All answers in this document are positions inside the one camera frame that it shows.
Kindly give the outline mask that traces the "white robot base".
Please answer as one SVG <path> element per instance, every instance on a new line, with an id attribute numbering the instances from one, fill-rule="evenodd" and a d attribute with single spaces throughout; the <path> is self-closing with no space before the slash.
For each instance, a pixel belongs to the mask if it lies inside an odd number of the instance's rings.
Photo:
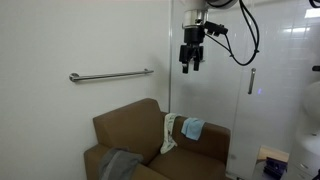
<path id="1" fill-rule="evenodd" d="M 320 81 L 303 93 L 301 113 L 284 180 L 320 180 Z"/>

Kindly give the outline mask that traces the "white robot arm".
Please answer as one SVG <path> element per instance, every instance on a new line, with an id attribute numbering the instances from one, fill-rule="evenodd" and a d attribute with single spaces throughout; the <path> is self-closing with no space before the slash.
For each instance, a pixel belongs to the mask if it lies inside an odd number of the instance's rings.
<path id="1" fill-rule="evenodd" d="M 202 43 L 206 34 L 219 36 L 226 35 L 228 29 L 222 24 L 208 20 L 208 11 L 211 8 L 228 9 L 238 0 L 183 0 L 185 5 L 182 29 L 184 30 L 184 44 L 180 46 L 179 62 L 182 72 L 187 74 L 189 63 L 193 62 L 194 70 L 199 70 L 203 60 L 204 47 Z"/>

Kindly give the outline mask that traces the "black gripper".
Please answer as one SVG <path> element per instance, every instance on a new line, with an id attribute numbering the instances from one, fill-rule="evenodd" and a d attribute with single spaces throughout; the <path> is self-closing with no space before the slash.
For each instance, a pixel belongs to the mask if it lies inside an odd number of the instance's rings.
<path id="1" fill-rule="evenodd" d="M 199 71 L 200 61 L 203 60 L 201 43 L 204 41 L 204 29 L 186 28 L 184 30 L 184 44 L 180 46 L 179 61 L 182 62 L 182 73 L 188 74 L 191 59 L 194 59 L 194 71 Z"/>

